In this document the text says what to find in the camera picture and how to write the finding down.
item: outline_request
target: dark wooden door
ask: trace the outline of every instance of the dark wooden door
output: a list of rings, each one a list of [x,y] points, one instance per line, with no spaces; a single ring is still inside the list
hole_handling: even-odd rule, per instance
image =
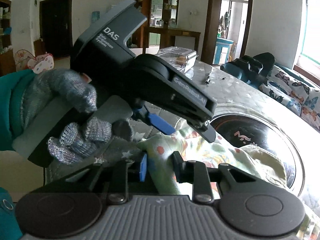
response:
[[[40,2],[40,33],[45,48],[55,58],[70,55],[72,48],[71,0]]]

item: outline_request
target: gray ribbed plate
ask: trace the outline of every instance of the gray ribbed plate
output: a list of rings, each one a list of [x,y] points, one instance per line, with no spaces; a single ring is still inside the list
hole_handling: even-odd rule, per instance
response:
[[[38,239],[30,235],[21,238],[21,240]],[[66,239],[245,240],[255,238],[246,237],[230,229],[221,221],[213,208],[194,204],[188,196],[134,196],[126,204],[110,206],[95,225],[77,236]],[[295,235],[283,236],[281,239],[297,240]]]

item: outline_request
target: clear plastic box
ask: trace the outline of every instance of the clear plastic box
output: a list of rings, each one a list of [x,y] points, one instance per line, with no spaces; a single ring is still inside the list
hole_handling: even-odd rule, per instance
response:
[[[197,52],[193,49],[168,47],[160,49],[156,54],[182,73],[187,72],[196,62]]]

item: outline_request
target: wooden door frame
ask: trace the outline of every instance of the wooden door frame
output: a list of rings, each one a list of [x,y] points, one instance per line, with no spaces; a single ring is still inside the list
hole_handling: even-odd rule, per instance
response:
[[[50,0],[43,0],[40,1],[39,4],[39,27],[40,27],[40,37],[43,38],[43,30],[42,30],[42,5],[44,2],[48,2]],[[72,40],[72,0],[68,0],[69,4],[69,21],[68,25],[69,28],[69,41],[70,41],[70,49],[73,47],[73,40]]]
[[[222,0],[208,0],[207,19],[205,23],[201,61],[209,65],[212,65],[214,52],[216,48],[217,32],[218,32],[219,20],[220,20],[221,2]],[[252,2],[253,0],[248,1],[248,13],[247,13],[247,20],[246,20],[246,25],[244,29],[244,38],[243,38],[243,43],[242,43],[241,53],[240,53],[241,57],[245,54],[245,49],[248,42],[251,13],[252,13]]]

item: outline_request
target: gray glove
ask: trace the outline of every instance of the gray glove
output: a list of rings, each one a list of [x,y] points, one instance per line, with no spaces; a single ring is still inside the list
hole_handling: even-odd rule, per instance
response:
[[[59,139],[49,138],[48,150],[58,161],[72,164],[94,155],[112,136],[132,141],[132,135],[132,128],[127,120],[110,124],[92,117],[83,129],[76,123],[70,123],[64,128]]]
[[[36,75],[23,93],[20,116],[24,130],[55,95],[63,96],[81,113],[97,110],[95,88],[77,72],[69,69],[45,71]]]

